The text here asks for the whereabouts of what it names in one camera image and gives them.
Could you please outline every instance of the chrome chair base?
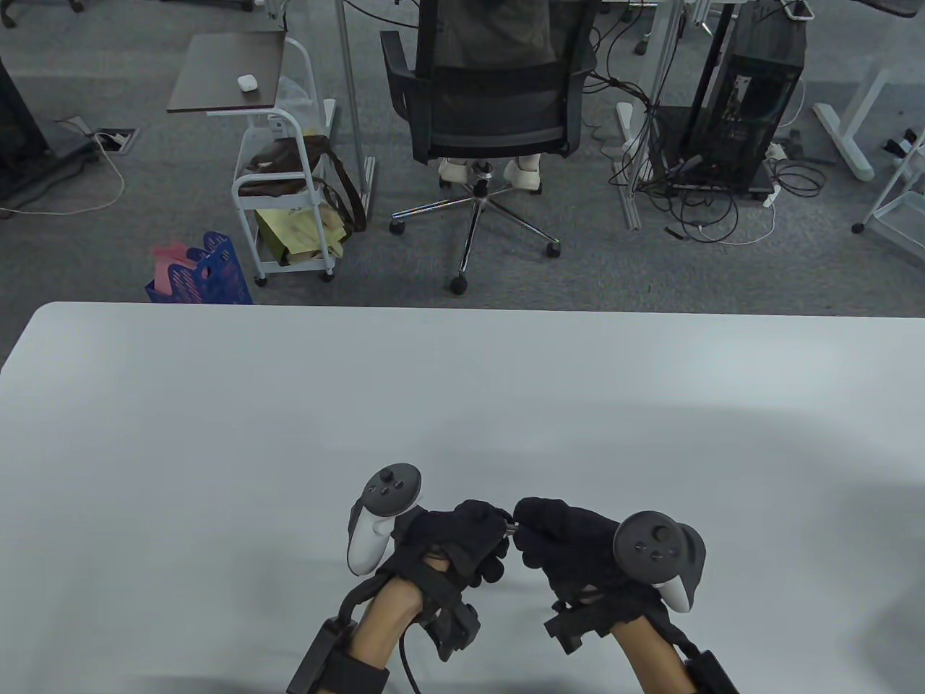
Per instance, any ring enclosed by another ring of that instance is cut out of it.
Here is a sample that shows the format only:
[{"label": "chrome chair base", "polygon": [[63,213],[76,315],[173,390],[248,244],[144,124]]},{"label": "chrome chair base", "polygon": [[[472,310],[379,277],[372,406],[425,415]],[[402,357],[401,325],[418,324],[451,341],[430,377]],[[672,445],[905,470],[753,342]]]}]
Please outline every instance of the chrome chair base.
[{"label": "chrome chair base", "polygon": [[[475,185],[465,186],[465,190],[467,190],[469,193],[468,195],[454,198],[452,200],[441,200],[437,203],[422,204],[419,207],[412,207],[408,210],[396,212],[394,215],[392,215],[392,219],[388,224],[388,230],[399,236],[404,233],[405,219],[410,217],[419,217],[421,215],[450,209],[452,207],[458,207],[466,203],[472,204],[472,217],[469,221],[469,234],[466,236],[465,249],[462,252],[462,260],[460,261],[459,274],[453,278],[452,282],[450,283],[450,291],[457,295],[464,294],[469,287],[469,283],[465,278],[465,272],[469,267],[469,256],[472,253],[472,245],[473,241],[475,240],[475,232],[478,230],[478,223],[482,218],[482,214],[486,210],[497,212],[502,217],[509,219],[527,231],[532,231],[534,234],[544,239],[547,242],[547,257],[558,258],[561,255],[561,243],[559,239],[553,236],[549,236],[545,231],[533,226],[526,219],[520,217],[511,209],[499,203],[495,199],[508,191],[514,190],[514,188],[511,185],[505,185],[494,191],[490,191],[488,189],[488,180],[491,178],[491,168],[488,164],[485,164],[485,166],[487,169],[480,169],[479,165],[474,167],[476,181]],[[441,181],[440,186],[444,187],[445,181]]]}]

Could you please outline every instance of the small wooden table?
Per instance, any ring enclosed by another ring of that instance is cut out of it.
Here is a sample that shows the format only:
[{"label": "small wooden table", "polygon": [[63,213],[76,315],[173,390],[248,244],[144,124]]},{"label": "small wooden table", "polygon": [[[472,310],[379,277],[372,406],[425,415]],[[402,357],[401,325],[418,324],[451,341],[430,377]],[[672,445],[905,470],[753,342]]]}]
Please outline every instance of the small wooden table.
[{"label": "small wooden table", "polygon": [[[272,108],[286,46],[284,31],[201,33],[192,37],[168,113]],[[238,77],[253,75],[257,89],[242,92]]]}]

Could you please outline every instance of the brown bag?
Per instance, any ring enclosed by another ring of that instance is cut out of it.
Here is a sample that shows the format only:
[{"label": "brown bag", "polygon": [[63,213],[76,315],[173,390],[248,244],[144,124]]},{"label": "brown bag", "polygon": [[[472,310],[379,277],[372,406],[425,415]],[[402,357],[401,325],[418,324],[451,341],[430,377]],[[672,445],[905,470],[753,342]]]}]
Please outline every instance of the brown bag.
[{"label": "brown bag", "polygon": [[[334,188],[323,179],[313,179],[315,183],[321,186],[322,194],[327,202],[343,219],[344,229],[348,234],[355,231],[366,231],[366,212],[363,209],[363,202],[360,194],[353,186],[350,176],[344,169],[343,162],[338,159],[331,149],[331,141],[324,135],[305,135],[305,151],[308,154],[308,161],[315,170],[318,162],[321,161],[321,155],[327,155],[331,163],[334,164],[334,170],[337,171],[340,185],[343,186],[347,193],[347,199],[350,201],[350,209],[343,203]],[[302,160],[299,157],[299,147],[294,137],[282,138],[275,140],[261,152],[251,159],[251,163],[245,167],[248,173],[285,173],[302,170]],[[304,180],[281,180],[273,183],[245,183],[240,187],[241,195],[269,195],[270,197],[279,197],[280,195],[292,195],[296,192],[305,190]]]}]

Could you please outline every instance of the hand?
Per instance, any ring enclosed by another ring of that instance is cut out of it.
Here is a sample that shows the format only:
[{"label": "hand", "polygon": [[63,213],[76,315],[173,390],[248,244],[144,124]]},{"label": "hand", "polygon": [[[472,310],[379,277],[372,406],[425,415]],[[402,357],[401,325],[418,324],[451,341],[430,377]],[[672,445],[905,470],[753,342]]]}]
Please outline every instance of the hand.
[{"label": "hand", "polygon": [[446,559],[448,574],[460,587],[477,588],[483,580],[495,583],[504,575],[501,560],[510,542],[505,537],[511,515],[490,503],[469,500],[452,511],[427,511],[417,515],[401,536],[396,551],[416,551],[434,559]]},{"label": "hand", "polygon": [[517,503],[514,521],[519,524],[514,545],[523,553],[524,565],[542,569],[560,601],[603,603],[600,619],[610,622],[596,629],[607,631],[640,616],[649,617],[657,629],[671,626],[659,592],[617,565],[613,536],[619,523],[562,500],[535,497]]}]

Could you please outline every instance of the forearm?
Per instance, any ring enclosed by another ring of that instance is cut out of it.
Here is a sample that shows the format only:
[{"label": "forearm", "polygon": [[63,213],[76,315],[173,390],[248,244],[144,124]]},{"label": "forearm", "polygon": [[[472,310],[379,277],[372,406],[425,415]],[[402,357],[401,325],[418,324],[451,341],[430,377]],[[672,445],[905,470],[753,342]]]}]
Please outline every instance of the forearm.
[{"label": "forearm", "polygon": [[672,644],[655,630],[646,617],[610,630],[633,666],[645,694],[695,694],[697,687],[687,674]]},{"label": "forearm", "polygon": [[370,603],[347,652],[361,663],[384,669],[399,638],[421,612],[421,606],[421,591],[417,586],[393,578]]}]

